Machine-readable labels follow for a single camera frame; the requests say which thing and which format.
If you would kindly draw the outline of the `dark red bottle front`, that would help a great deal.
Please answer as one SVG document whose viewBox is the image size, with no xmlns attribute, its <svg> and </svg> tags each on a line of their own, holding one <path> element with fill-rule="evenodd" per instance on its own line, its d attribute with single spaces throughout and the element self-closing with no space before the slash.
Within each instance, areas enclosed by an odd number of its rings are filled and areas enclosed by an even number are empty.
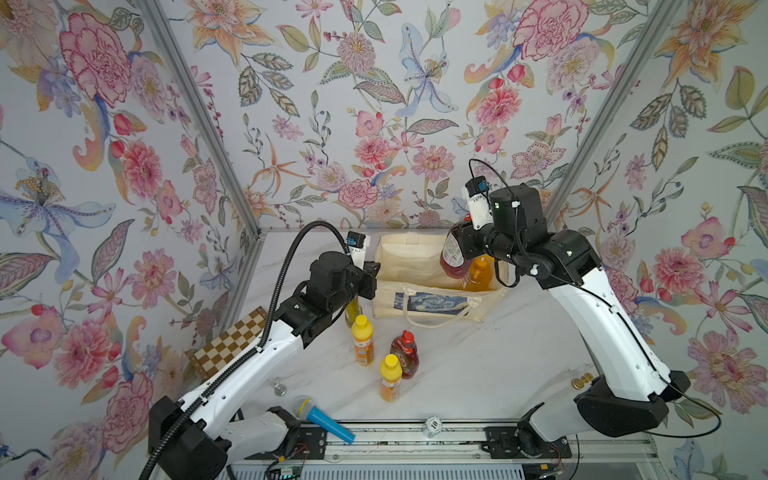
<svg viewBox="0 0 768 480">
<path fill-rule="evenodd" d="M 470 269 L 473 261 L 464 251 L 465 234 L 473 229 L 469 217 L 452 225 L 446 234 L 440 254 L 440 265 L 444 273 L 453 279 L 461 279 Z"/>
</svg>

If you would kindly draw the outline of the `dark red bottle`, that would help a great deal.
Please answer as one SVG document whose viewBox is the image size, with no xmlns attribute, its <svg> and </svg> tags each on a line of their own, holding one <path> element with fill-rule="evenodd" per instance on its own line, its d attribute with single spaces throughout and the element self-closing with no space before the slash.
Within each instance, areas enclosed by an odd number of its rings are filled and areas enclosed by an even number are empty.
<svg viewBox="0 0 768 480">
<path fill-rule="evenodd" d="M 413 333 L 404 330 L 391 342 L 390 353 L 399 359 L 403 378 L 413 378 L 419 367 L 418 349 Z"/>
<path fill-rule="evenodd" d="M 444 273 L 453 279 L 461 279 L 470 269 L 473 261 L 464 251 L 465 234 L 473 229 L 469 217 L 452 225 L 446 234 L 440 254 L 440 265 Z"/>
</svg>

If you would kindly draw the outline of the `green dish soap bottle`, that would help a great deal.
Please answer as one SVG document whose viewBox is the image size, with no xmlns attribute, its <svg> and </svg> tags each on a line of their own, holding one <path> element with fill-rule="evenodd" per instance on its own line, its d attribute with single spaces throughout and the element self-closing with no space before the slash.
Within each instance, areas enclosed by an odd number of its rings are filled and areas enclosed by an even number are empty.
<svg viewBox="0 0 768 480">
<path fill-rule="evenodd" d="M 352 328 L 359 315 L 362 314 L 362 309 L 359 305 L 359 299 L 353 298 L 344 310 L 345 323 L 348 328 Z"/>
</svg>

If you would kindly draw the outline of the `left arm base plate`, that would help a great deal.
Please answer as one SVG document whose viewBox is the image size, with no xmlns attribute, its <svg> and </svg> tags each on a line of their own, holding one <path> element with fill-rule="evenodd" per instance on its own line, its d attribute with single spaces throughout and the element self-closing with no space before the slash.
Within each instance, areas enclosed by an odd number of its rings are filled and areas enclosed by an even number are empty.
<svg viewBox="0 0 768 480">
<path fill-rule="evenodd" d="M 290 430 L 276 450 L 264 453 L 263 458 L 275 460 L 324 460 L 328 433 L 320 427 L 301 426 Z"/>
</svg>

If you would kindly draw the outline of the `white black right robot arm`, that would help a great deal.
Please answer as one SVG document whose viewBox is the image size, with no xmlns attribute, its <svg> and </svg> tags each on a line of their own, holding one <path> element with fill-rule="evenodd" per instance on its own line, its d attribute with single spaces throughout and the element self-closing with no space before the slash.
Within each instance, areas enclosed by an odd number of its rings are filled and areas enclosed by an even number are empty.
<svg viewBox="0 0 768 480">
<path fill-rule="evenodd" d="M 525 184 L 490 190 L 478 177 L 462 195 L 469 213 L 451 235 L 463 258 L 488 255 L 534 278 L 570 316 L 598 368 L 585 391 L 537 404 L 520 427 L 541 442 L 585 431 L 618 438 L 658 427 L 690 381 L 642 339 L 589 241 L 573 230 L 548 232 L 539 193 Z"/>
</svg>

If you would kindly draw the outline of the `aluminium rail frame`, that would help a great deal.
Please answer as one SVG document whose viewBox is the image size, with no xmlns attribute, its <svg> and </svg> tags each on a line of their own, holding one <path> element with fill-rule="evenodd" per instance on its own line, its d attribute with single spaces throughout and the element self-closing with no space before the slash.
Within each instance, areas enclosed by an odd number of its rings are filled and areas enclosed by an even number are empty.
<svg viewBox="0 0 768 480">
<path fill-rule="evenodd" d="M 273 466 L 300 466 L 300 479 L 665 479 L 652 442 L 643 436 L 610 440 L 566 437 L 573 456 L 563 460 L 492 459 L 480 449 L 484 429 L 504 422 L 442 423 L 428 439 L 417 422 L 347 422 L 347 444 L 328 433 L 324 460 L 275 460 L 255 454 L 228 465 L 216 479 L 264 479 Z"/>
</svg>

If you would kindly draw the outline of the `cream canvas shopping bag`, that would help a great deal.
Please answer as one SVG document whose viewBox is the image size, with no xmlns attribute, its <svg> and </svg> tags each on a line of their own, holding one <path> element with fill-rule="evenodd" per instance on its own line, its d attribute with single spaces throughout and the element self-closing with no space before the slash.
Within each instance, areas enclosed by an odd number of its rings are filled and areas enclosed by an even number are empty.
<svg viewBox="0 0 768 480">
<path fill-rule="evenodd" d="M 479 292 L 462 288 L 440 264 L 446 233 L 382 236 L 374 260 L 381 265 L 372 300 L 376 319 L 403 318 L 415 327 L 442 328 L 456 320 L 481 323 L 501 303 L 505 289 L 492 279 Z"/>
</svg>

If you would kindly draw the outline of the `blue toy microphone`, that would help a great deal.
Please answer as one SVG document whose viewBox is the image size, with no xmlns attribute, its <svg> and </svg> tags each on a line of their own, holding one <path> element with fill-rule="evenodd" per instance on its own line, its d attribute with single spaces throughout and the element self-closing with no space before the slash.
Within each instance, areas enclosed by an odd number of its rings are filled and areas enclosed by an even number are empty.
<svg viewBox="0 0 768 480">
<path fill-rule="evenodd" d="M 296 416 L 302 421 L 313 423 L 347 444 L 355 441 L 355 435 L 350 430 L 328 416 L 310 397 L 302 396 L 296 400 Z"/>
</svg>

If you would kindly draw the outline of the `small brass weight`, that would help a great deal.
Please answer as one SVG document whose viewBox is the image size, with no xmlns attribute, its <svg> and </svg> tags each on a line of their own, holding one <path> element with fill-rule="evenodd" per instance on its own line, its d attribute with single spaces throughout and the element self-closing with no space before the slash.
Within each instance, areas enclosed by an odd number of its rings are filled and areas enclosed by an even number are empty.
<svg viewBox="0 0 768 480">
<path fill-rule="evenodd" d="M 591 372 L 586 372 L 581 377 L 573 378 L 571 385 L 575 390 L 582 390 L 590 386 L 593 380 L 593 374 Z"/>
</svg>

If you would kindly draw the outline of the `large orange dish soap bottle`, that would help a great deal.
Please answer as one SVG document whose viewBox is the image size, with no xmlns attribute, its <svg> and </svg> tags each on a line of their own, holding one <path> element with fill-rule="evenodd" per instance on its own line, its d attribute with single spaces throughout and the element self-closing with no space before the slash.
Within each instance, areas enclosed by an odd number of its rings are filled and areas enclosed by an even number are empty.
<svg viewBox="0 0 768 480">
<path fill-rule="evenodd" d="M 490 256 L 475 258 L 462 279 L 461 289 L 469 292 L 488 291 L 495 278 L 494 267 L 494 260 Z"/>
</svg>

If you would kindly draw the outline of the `wooden checkerboard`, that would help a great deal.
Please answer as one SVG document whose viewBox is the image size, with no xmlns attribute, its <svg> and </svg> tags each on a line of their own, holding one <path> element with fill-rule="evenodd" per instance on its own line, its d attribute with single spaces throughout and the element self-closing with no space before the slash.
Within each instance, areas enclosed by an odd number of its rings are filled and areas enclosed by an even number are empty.
<svg viewBox="0 0 768 480">
<path fill-rule="evenodd" d="M 187 353 L 192 369 L 203 380 L 209 380 L 223 371 L 229 362 L 259 339 L 266 316 L 266 310 L 258 307 L 202 348 Z"/>
</svg>

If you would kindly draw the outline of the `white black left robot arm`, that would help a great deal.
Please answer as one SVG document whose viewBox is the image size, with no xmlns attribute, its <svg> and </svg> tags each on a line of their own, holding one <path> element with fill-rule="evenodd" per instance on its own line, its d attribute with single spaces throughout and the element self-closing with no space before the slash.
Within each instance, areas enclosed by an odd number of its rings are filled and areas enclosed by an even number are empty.
<svg viewBox="0 0 768 480">
<path fill-rule="evenodd" d="M 149 458 L 140 478 L 161 471 L 170 479 L 216 479 L 230 464 L 275 452 L 298 429 L 281 407 L 238 420 L 235 414 L 283 364 L 333 325 L 356 297 L 371 300 L 380 264 L 355 265 L 352 257 L 325 252 L 310 266 L 304 287 L 285 299 L 267 325 L 227 366 L 177 401 L 158 400 L 150 410 Z"/>
</svg>

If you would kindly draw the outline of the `orange bottle yellow cap front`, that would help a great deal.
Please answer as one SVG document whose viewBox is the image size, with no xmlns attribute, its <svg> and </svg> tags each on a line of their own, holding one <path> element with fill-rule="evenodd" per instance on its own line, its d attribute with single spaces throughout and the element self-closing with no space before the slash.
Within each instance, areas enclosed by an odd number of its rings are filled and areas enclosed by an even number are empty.
<svg viewBox="0 0 768 480">
<path fill-rule="evenodd" d="M 399 358 L 395 354 L 386 355 L 380 363 L 379 373 L 381 398 L 387 402 L 395 401 L 399 396 L 403 376 Z"/>
</svg>

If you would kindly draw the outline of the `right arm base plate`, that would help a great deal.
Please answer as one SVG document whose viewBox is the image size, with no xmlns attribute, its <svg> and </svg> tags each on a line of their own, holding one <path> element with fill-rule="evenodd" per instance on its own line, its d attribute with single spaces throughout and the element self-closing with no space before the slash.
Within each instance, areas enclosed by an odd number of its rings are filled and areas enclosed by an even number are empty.
<svg viewBox="0 0 768 480">
<path fill-rule="evenodd" d="M 492 459 L 563 460 L 573 454 L 565 437 L 545 442 L 535 433 L 517 426 L 491 426 L 484 429 L 480 449 Z"/>
</svg>

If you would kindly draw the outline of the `green circuit board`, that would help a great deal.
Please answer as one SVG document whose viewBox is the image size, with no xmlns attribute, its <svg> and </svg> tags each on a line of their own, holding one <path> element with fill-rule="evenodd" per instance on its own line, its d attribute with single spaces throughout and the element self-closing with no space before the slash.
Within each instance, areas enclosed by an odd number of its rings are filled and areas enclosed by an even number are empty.
<svg viewBox="0 0 768 480">
<path fill-rule="evenodd" d="M 299 480 L 302 468 L 300 466 L 273 466 L 264 473 L 265 480 Z"/>
</svg>

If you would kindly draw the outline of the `orange bottle yellow cap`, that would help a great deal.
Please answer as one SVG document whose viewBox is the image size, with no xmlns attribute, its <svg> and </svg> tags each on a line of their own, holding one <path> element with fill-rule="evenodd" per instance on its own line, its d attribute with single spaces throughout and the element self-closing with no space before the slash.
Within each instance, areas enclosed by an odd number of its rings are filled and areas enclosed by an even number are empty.
<svg viewBox="0 0 768 480">
<path fill-rule="evenodd" d="M 358 315 L 352 324 L 351 332 L 357 363 L 362 366 L 372 365 L 374 360 L 373 323 L 365 315 Z"/>
<path fill-rule="evenodd" d="M 386 355 L 380 363 L 379 373 L 381 398 L 387 402 L 395 401 L 399 396 L 403 376 L 399 358 L 395 354 Z"/>
</svg>

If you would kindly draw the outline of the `orange bottle yellow cap rear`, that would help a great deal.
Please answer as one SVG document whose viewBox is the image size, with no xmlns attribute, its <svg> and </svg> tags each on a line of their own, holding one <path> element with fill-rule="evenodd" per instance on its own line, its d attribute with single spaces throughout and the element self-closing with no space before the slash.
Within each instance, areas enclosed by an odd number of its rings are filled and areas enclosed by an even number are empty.
<svg viewBox="0 0 768 480">
<path fill-rule="evenodd" d="M 365 315 L 358 315 L 352 324 L 351 332 L 357 363 L 362 366 L 372 365 L 374 360 L 373 323 Z"/>
</svg>

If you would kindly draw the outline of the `white numbered die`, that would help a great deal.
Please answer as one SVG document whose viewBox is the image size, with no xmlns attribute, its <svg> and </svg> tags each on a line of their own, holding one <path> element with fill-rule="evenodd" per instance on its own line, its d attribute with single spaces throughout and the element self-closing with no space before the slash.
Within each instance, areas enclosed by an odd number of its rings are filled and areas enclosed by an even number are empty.
<svg viewBox="0 0 768 480">
<path fill-rule="evenodd" d="M 436 437 L 442 431 L 442 421 L 437 416 L 431 416 L 422 425 L 422 433 L 428 438 Z"/>
</svg>

